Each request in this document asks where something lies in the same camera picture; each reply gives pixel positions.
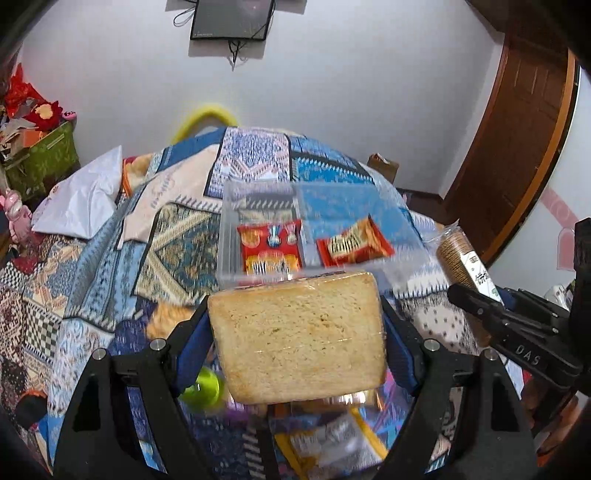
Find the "stuffed toy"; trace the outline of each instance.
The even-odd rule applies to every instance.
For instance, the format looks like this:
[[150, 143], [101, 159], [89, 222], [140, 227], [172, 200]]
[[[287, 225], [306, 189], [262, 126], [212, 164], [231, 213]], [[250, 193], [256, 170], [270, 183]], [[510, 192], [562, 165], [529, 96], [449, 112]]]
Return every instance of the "stuffed toy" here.
[[43, 236], [31, 230], [33, 214], [23, 205], [16, 190], [6, 190], [6, 196], [0, 195], [0, 206], [8, 219], [12, 241], [21, 247], [24, 255], [13, 260], [12, 264], [24, 274], [33, 273], [38, 262], [38, 250]]
[[59, 127], [63, 111], [59, 102], [45, 102], [37, 105], [31, 113], [23, 118], [34, 123], [38, 130], [50, 132]]

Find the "red snack package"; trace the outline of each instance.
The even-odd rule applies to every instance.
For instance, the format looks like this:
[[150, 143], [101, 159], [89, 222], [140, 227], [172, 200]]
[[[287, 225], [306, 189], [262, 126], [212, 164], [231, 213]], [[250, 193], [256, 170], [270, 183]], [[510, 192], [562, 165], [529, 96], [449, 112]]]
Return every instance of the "red snack package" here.
[[298, 237], [301, 220], [264, 225], [240, 225], [244, 270], [249, 275], [290, 273], [301, 269]]
[[368, 215], [340, 235], [316, 241], [325, 267], [362, 263], [394, 255], [394, 248]]

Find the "pillow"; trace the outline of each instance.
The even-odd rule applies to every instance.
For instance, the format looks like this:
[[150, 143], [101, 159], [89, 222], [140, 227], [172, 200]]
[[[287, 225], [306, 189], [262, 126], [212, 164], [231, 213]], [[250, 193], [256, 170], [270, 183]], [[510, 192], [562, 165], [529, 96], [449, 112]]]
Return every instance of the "pillow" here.
[[33, 231], [92, 238], [116, 209], [122, 165], [119, 146], [55, 185], [33, 214]]

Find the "blue gripper pad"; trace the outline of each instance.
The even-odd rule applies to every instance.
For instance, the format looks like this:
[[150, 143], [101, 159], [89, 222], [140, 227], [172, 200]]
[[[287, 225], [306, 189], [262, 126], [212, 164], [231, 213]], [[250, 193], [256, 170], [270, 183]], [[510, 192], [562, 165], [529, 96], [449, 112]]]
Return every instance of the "blue gripper pad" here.
[[415, 358], [386, 314], [382, 315], [386, 332], [386, 359], [394, 381], [413, 395], [420, 386], [415, 376]]
[[209, 313], [205, 311], [178, 356], [176, 387], [179, 392], [182, 393], [195, 384], [212, 343], [213, 332], [209, 323]]

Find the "patterned blanket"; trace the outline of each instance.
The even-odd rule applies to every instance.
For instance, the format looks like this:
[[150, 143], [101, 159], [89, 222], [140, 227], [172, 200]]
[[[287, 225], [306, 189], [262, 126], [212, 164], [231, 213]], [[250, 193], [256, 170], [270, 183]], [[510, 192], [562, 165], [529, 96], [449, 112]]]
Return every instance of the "patterned blanket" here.
[[[163, 203], [174, 188], [170, 173], [199, 155], [195, 164], [206, 176], [196, 176], [191, 191]], [[92, 351], [98, 347], [113, 354], [139, 351], [147, 344], [145, 326], [156, 303], [197, 304], [217, 290], [225, 181], [374, 185], [378, 197], [394, 202], [411, 220], [402, 197], [381, 175], [315, 140], [278, 131], [222, 128], [188, 139], [153, 154], [147, 179], [130, 198], [121, 198], [116, 212], [88, 243], [48, 236], [33, 275], [24, 276], [11, 263], [0, 271], [0, 404], [21, 437], [49, 465], [64, 414]], [[203, 187], [195, 190], [194, 185]], [[131, 238], [123, 241], [128, 235], [126, 218], [134, 215], [141, 220], [138, 224], [152, 225], [147, 241], [141, 241], [141, 232], [130, 233]], [[388, 212], [380, 215], [387, 221]], [[412, 215], [420, 234], [433, 234], [436, 226], [431, 219]], [[425, 336], [440, 339], [452, 350], [475, 353], [463, 313], [446, 299], [447, 286], [432, 257], [414, 273], [408, 290], [390, 292], [391, 300]], [[25, 432], [12, 412], [29, 389], [47, 393], [48, 415], [37, 431]], [[139, 393], [130, 389], [129, 396], [147, 461], [158, 467]], [[446, 424], [451, 436], [454, 418], [451, 414]], [[252, 463], [257, 462], [253, 457], [261, 458], [252, 450], [250, 456], [243, 454], [244, 438], [252, 438], [246, 427], [232, 433], [214, 419], [188, 413], [187, 419], [221, 478], [260, 477], [253, 474]]]

